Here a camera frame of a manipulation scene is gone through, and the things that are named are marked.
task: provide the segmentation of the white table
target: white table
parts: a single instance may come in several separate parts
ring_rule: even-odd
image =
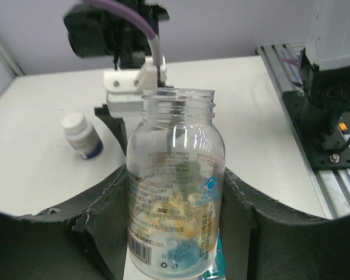
[[[174,63],[167,75],[175,87],[216,90],[214,124],[231,171],[284,204],[324,216],[260,57]],[[105,102],[102,76],[102,70],[27,76],[2,96],[0,211],[36,214],[95,185],[125,162],[117,140],[93,113]],[[60,120],[73,111],[96,127],[104,143],[99,157],[81,160],[65,140]],[[149,278],[130,269],[125,279]]]

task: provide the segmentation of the blue packet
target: blue packet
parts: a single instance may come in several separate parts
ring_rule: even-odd
[[[222,251],[221,235],[218,233],[216,257],[211,267],[199,277],[199,280],[221,279],[226,276],[226,261]]]

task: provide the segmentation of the pill bottle label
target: pill bottle label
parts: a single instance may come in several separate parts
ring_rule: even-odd
[[[68,141],[82,159],[93,158],[103,149],[103,143],[95,129],[82,140],[73,141],[68,139]]]
[[[158,273],[209,267],[215,256],[223,173],[212,157],[185,152],[148,154],[142,168],[127,159],[128,244],[131,255]],[[200,169],[200,162],[208,168]]]

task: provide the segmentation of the white cylinder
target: white cylinder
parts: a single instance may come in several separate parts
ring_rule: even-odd
[[[61,125],[66,139],[82,159],[91,159],[102,151],[103,143],[99,135],[82,113],[68,114]]]

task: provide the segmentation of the transparent jar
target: transparent jar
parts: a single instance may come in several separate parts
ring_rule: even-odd
[[[225,146],[212,125],[214,91],[144,90],[128,141],[128,245],[154,279],[193,279],[216,255]]]

